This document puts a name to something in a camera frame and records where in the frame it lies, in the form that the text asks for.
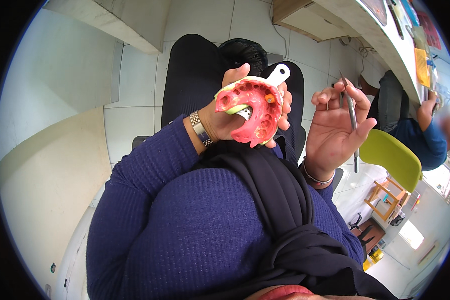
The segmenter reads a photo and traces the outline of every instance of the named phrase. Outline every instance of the yellow chair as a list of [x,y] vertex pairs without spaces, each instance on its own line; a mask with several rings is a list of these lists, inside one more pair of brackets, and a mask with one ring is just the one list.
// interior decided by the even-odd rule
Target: yellow chair
[[379,165],[390,173],[405,190],[412,193],[422,180],[419,158],[392,135],[372,129],[360,147],[360,158],[371,165]]

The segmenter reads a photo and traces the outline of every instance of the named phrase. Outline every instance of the woman's left hand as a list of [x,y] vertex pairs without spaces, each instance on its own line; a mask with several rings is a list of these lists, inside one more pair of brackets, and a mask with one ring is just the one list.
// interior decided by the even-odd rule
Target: woman's left hand
[[316,106],[310,132],[306,137],[307,173],[319,181],[329,180],[336,168],[343,165],[366,141],[370,130],[377,124],[367,119],[370,101],[362,91],[348,81],[346,91],[354,99],[358,128],[352,131],[347,102],[340,107],[340,93],[345,91],[342,80],[333,87],[316,92],[312,104]]
[[[222,81],[222,87],[226,87],[229,84],[239,81],[246,77],[250,72],[250,65],[248,63],[243,64],[238,69],[229,69],[225,72]],[[288,123],[288,114],[292,111],[292,94],[287,91],[287,84],[283,82],[278,86],[279,92],[283,97],[283,109],[282,117],[278,121],[278,127],[282,130],[288,130],[290,123]],[[209,105],[198,111],[200,120],[205,128],[205,131],[210,136],[210,139],[214,142],[220,140],[231,140],[232,131],[239,129],[245,123],[245,119],[237,114],[229,115],[226,112],[215,112],[216,102],[212,100]],[[274,148],[277,143],[272,139],[265,144],[268,148]]]

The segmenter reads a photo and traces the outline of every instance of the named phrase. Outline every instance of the black scarf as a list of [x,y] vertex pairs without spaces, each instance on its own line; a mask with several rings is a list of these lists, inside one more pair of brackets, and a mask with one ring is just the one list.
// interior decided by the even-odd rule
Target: black scarf
[[314,226],[312,197],[296,166],[266,147],[252,149],[248,143],[220,141],[195,166],[203,168],[232,170],[247,184],[273,245],[255,278],[197,299],[243,300],[276,285],[302,285],[318,295],[397,299],[348,256],[343,244]]

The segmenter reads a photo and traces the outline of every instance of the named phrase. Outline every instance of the bracelet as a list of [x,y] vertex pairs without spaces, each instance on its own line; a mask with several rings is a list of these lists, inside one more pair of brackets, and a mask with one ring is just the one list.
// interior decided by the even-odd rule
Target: bracelet
[[330,182],[332,182],[332,180],[334,180],[336,170],[333,171],[333,175],[327,181],[320,181],[320,180],[317,180],[317,179],[313,178],[312,176],[310,176],[310,174],[307,172],[307,168],[305,167],[305,159],[306,158],[307,157],[303,158],[303,163],[302,163],[303,164],[303,171],[305,171],[305,175],[308,178],[310,178],[315,183],[315,185],[317,185],[317,186],[326,185],[326,184],[329,184]]
[[210,144],[213,143],[213,141],[211,140],[210,136],[208,136],[207,131],[205,131],[205,128],[200,121],[200,118],[198,117],[198,110],[190,114],[190,122],[192,123],[193,130],[198,135],[200,141],[204,144],[205,147],[209,147]]

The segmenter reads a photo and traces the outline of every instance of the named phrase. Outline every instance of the orange implant component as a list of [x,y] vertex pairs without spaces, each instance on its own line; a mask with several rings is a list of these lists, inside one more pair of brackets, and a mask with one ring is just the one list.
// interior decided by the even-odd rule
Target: orange implant component
[[265,100],[267,100],[268,103],[275,103],[275,97],[271,93],[265,95]]

